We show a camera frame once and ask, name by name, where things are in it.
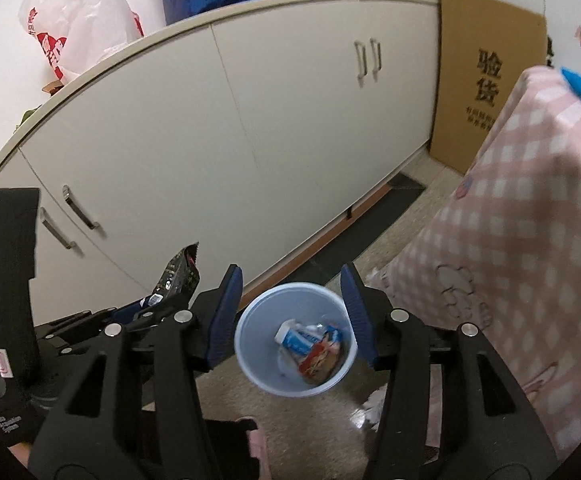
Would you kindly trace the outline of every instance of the gingham fabric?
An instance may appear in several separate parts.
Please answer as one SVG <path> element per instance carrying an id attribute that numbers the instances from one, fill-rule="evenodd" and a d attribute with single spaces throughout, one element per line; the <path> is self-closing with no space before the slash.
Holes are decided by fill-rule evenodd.
<path id="1" fill-rule="evenodd" d="M 558 457 L 574 450 L 581 441 L 581 101 L 560 73 L 522 74 L 462 184 L 369 284 L 427 324 L 480 326 L 524 386 Z"/>

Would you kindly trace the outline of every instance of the cardboard box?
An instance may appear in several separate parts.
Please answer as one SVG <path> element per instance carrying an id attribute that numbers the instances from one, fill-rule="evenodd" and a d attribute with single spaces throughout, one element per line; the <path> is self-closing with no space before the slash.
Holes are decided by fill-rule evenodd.
<path id="1" fill-rule="evenodd" d="M 497 0 L 441 0 L 430 155 L 465 173 L 521 73 L 546 53 L 544 16 Z"/>

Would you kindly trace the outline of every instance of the white sticker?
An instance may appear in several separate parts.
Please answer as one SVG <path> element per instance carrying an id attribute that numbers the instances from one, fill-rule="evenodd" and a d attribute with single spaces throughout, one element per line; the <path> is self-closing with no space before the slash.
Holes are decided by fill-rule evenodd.
<path id="1" fill-rule="evenodd" d="M 0 348 L 0 375 L 5 379 L 13 378 L 13 370 L 10 367 L 8 354 L 3 348 Z"/>
<path id="2" fill-rule="evenodd" d="M 153 306 L 163 300 L 163 296 L 161 294 L 153 294 L 150 298 L 148 298 L 148 306 Z"/>

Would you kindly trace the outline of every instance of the tablecloth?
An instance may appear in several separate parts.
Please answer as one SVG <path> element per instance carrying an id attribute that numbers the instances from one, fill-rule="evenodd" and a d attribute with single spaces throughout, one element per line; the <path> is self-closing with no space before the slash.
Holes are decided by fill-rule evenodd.
<path id="1" fill-rule="evenodd" d="M 558 457 L 574 450 L 581 101 L 560 73 L 522 74 L 462 184 L 369 285 L 427 324 L 477 324 L 524 387 Z"/>

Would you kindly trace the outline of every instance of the silver screw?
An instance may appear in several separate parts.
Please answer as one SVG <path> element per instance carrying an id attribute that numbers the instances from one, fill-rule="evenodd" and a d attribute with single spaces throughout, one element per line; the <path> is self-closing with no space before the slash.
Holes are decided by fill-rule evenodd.
<path id="1" fill-rule="evenodd" d="M 110 323 L 104 328 L 104 333 L 107 336 L 115 337 L 122 332 L 122 326 L 119 323 Z"/>
<path id="2" fill-rule="evenodd" d="M 465 323 L 461 326 L 461 332 L 468 337 L 474 337 L 479 333 L 479 329 L 472 323 Z"/>
<path id="3" fill-rule="evenodd" d="M 192 312 L 190 310 L 180 310 L 175 312 L 173 317 L 177 323 L 187 323 L 192 319 Z"/>
<path id="4" fill-rule="evenodd" d="M 410 314 L 408 314 L 403 308 L 395 308 L 394 311 L 390 313 L 390 317 L 393 321 L 403 323 L 404 321 L 408 321 Z"/>

